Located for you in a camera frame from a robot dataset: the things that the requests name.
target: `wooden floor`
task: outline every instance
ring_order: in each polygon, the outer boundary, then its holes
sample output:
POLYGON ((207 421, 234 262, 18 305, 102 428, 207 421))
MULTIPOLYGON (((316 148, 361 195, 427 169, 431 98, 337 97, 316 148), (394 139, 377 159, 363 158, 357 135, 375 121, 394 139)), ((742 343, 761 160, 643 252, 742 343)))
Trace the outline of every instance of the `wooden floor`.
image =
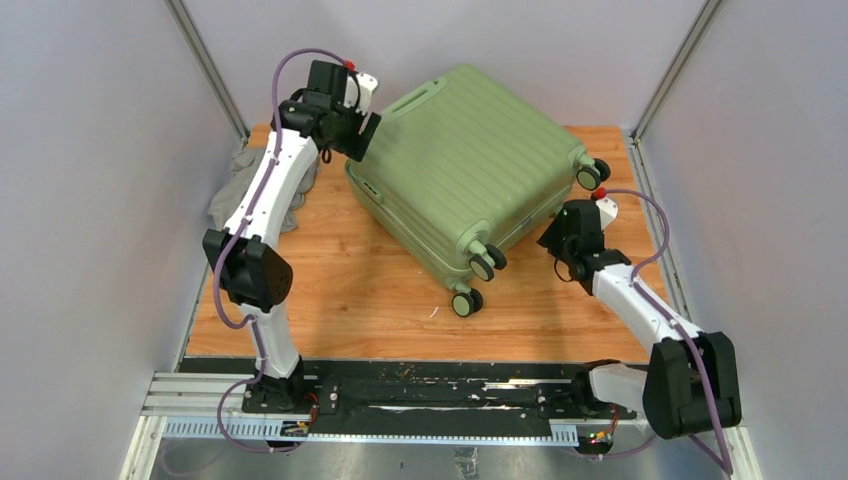
MULTIPOLYGON (((607 187, 634 188, 617 128, 570 128, 592 156, 613 171, 607 187)), ((267 129, 251 144, 264 146, 267 129)), ((279 252, 294 268, 288 311, 294 342, 307 357, 428 360, 582 362, 601 358, 644 362, 635 337, 579 284, 562 283, 553 260, 536 245, 545 226, 508 252, 509 266, 488 284, 473 280, 485 297, 483 310, 459 318, 450 294, 359 206, 337 156, 322 166, 300 227, 280 239, 279 252)), ((572 197, 588 193, 575 186, 572 197)), ((607 246, 633 261, 653 248, 639 203, 616 196, 620 215, 607 230, 607 246)), ((659 269, 643 278, 664 295, 659 269)), ((232 331, 212 303, 212 281, 199 306, 188 345, 190 355, 251 356, 247 329, 232 331)), ((241 318, 233 305, 227 312, 241 318)))

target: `suitcase shell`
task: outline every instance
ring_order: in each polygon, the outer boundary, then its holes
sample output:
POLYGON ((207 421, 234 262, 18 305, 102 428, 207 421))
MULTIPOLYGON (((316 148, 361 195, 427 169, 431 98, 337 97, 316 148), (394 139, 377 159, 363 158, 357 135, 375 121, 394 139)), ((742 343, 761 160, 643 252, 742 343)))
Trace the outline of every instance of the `suitcase shell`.
POLYGON ((473 240, 506 252, 559 211, 582 142, 470 65, 382 112, 345 171, 365 209, 445 287, 468 291, 473 240))

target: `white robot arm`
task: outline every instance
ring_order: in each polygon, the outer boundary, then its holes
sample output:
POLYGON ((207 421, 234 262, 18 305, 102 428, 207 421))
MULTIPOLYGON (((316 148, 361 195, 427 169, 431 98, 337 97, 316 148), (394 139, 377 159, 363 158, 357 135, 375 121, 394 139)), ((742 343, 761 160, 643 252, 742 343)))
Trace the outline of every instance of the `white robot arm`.
POLYGON ((738 425, 742 414, 733 344, 723 333, 705 333, 681 317, 634 274, 624 254, 604 246, 603 230, 617 212, 603 192, 593 194, 592 200, 570 200, 538 242, 566 264, 572 280, 609 307, 651 355, 647 370, 615 361, 587 364, 586 374, 578 378, 583 400, 643 413, 665 439, 712 430, 713 412, 722 427, 738 425))
POLYGON ((239 237, 223 261, 221 288, 242 314, 256 322, 251 329, 254 346, 257 352, 265 353, 264 358, 260 355, 256 359, 256 369, 264 360, 265 381, 276 382, 287 400, 299 395, 297 386, 288 383, 290 377, 296 377, 293 373, 301 357, 292 342, 286 314, 285 297, 291 287, 292 271, 275 252, 280 228, 298 184, 319 154, 332 147, 361 161, 380 121, 376 114, 365 121, 377 79, 348 68, 313 62, 308 86, 279 107, 283 126, 279 155, 274 157, 277 132, 272 131, 257 174, 238 209, 222 231, 209 230, 203 240, 214 268, 227 243, 233 240, 233 232, 239 237), (257 330, 263 349, 257 342, 257 330))

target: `white wall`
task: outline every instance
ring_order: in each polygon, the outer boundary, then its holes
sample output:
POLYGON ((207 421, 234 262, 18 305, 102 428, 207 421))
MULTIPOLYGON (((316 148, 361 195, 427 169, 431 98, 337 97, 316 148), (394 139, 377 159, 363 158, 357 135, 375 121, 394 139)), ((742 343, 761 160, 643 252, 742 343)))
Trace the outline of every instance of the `white wall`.
POLYGON ((116 478, 235 147, 162 1, 0 4, 0 478, 116 478))
MULTIPOLYGON (((249 124, 270 121, 271 75, 321 47, 381 80, 382 109, 469 62, 568 125, 632 127, 703 0, 186 0, 249 124)), ((309 62, 284 72, 285 95, 309 62)))
POLYGON ((848 3, 728 1, 645 146, 765 478, 844 478, 848 3))

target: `black caster wheel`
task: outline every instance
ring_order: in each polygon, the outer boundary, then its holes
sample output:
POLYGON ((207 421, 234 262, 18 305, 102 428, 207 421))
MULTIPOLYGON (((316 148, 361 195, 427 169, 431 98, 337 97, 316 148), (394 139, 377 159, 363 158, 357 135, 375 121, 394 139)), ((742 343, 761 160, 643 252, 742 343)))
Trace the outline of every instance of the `black caster wheel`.
POLYGON ((474 313, 479 312, 483 308, 483 294, 476 288, 472 288, 471 300, 474 301, 474 313))
POLYGON ((506 257, 503 252, 498 250, 498 247, 492 245, 491 243, 486 244, 486 253, 492 257, 492 260, 495 261, 495 268, 498 270, 503 270, 506 268, 506 257))
POLYGON ((462 318, 465 318, 476 311, 474 310, 474 299, 470 294, 463 292, 459 292, 453 296, 453 299, 451 300, 451 307, 453 307, 453 313, 462 318))
POLYGON ((492 267, 480 255, 471 257, 468 265, 474 271, 474 275, 480 277, 484 282, 491 282, 495 278, 495 271, 492 270, 492 267))
POLYGON ((601 186, 601 176, 590 167, 582 167, 577 171, 577 183, 586 190, 596 190, 601 186))
POLYGON ((601 174, 601 181, 606 182, 609 180, 610 175, 612 175, 612 170, 610 170, 607 162, 601 160, 600 158, 596 158, 595 160, 595 168, 598 169, 598 173, 601 174))
POLYGON ((571 280, 582 282, 587 279, 586 276, 586 267, 583 266, 583 263, 575 263, 573 268, 568 270, 568 274, 571 275, 571 280))

